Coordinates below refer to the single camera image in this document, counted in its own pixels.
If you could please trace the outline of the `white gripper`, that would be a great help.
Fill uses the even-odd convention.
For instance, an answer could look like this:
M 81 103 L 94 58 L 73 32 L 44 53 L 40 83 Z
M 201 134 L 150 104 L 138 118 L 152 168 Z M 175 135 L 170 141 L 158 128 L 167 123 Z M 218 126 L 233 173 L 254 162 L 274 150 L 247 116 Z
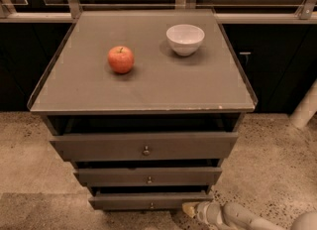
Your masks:
M 221 207 L 216 202 L 203 201 L 185 202 L 182 204 L 182 210 L 189 217 L 194 218 L 197 214 L 197 219 L 205 224 L 214 224 L 220 226 L 223 224 Z

